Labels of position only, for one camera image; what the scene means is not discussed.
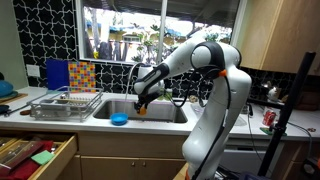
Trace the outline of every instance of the red can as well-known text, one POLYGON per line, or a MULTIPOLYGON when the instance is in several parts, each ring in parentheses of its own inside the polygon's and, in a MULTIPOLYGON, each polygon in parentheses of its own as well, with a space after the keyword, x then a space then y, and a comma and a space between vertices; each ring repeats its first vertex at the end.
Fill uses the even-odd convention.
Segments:
POLYGON ((266 114, 264 115, 262 124, 266 125, 266 126, 270 126, 274 119, 276 118, 276 113, 273 111, 267 111, 266 114))

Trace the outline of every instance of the countertop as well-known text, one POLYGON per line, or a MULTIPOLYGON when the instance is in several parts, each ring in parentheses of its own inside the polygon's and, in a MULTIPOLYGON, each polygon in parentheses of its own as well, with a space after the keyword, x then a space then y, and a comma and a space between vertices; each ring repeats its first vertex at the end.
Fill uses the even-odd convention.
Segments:
MULTIPOLYGON (((47 92, 46 88, 26 87, 18 90, 20 93, 27 93, 28 96, 11 102, 8 105, 10 109, 22 107, 26 102, 39 97, 47 92)), ((124 99, 124 94, 104 93, 102 100, 108 99, 124 99)), ((136 95, 128 95, 128 99, 137 100, 136 95)), ((0 116, 1 128, 17 128, 17 129, 32 129, 32 130, 57 130, 57 131, 100 131, 100 132, 127 132, 127 133, 150 133, 150 134, 168 134, 168 135, 189 135, 198 121, 198 116, 195 114, 191 107, 190 102, 182 107, 184 115, 187 117, 188 122, 184 124, 163 123, 163 122, 142 122, 142 121, 128 121, 123 126, 114 126, 110 120, 101 120, 93 117, 95 111, 88 116, 84 122, 80 121, 55 121, 55 120, 35 120, 30 116, 21 116, 18 112, 11 114, 9 117, 0 116)), ((265 127, 262 124, 263 109, 260 106, 253 106, 254 115, 249 118, 251 125, 251 133, 253 138, 268 139, 271 136, 264 134, 259 128, 265 127)), ((314 140, 320 140, 320 111, 297 111, 294 110, 291 114, 289 122, 304 128, 315 128, 317 131, 310 132, 314 140)), ((230 137, 233 138, 250 138, 250 131, 248 125, 248 116, 240 114, 241 122, 246 122, 242 126, 234 126, 230 132, 230 137)), ((308 140, 305 132, 287 125, 287 136, 283 140, 308 140)))

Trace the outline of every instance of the black patterned backsplash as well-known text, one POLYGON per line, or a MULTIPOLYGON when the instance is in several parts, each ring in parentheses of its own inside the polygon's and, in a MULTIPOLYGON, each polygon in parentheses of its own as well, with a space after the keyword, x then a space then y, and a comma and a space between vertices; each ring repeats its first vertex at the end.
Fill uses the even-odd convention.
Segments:
MULTIPOLYGON (((25 64, 40 66, 40 78, 28 76, 30 86, 47 87, 46 59, 77 61, 78 44, 76 28, 76 10, 73 0, 13 0, 19 31, 22 55, 25 64)), ((127 78, 131 65, 127 64, 96 64, 96 86, 105 92, 125 93, 127 78)), ((266 90, 261 84, 271 81, 273 85, 282 88, 281 96, 287 94, 295 78, 295 74, 260 71, 241 68, 252 78, 251 97, 261 98, 266 90)), ((165 80, 166 88, 173 89, 173 95, 183 97, 189 85, 191 72, 165 80)), ((200 75, 193 80, 190 94, 197 95, 200 75)), ((307 82, 319 87, 319 77, 310 76, 307 82)), ((132 83, 129 93, 134 93, 132 83)), ((212 82, 206 82, 201 88, 202 95, 208 97, 212 82)))

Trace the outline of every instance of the dish rack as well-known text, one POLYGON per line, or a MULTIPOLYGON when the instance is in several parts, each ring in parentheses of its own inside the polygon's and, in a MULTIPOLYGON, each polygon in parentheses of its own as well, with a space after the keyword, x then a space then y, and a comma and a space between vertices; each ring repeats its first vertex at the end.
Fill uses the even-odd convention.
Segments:
POLYGON ((83 122, 101 103, 102 89, 63 86, 29 102, 36 120, 75 120, 83 122))

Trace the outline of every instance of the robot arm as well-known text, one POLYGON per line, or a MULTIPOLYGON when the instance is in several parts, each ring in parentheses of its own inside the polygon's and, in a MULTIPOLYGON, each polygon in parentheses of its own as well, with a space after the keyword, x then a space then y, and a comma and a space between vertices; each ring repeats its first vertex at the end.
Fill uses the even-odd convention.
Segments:
POLYGON ((229 132, 247 101, 251 78, 237 68, 240 61, 239 51, 230 45, 189 39, 134 84, 138 94, 135 109, 139 113, 158 97, 150 88, 164 78, 194 68, 214 80, 206 108, 182 146, 189 164, 188 177, 192 179, 213 179, 229 132))

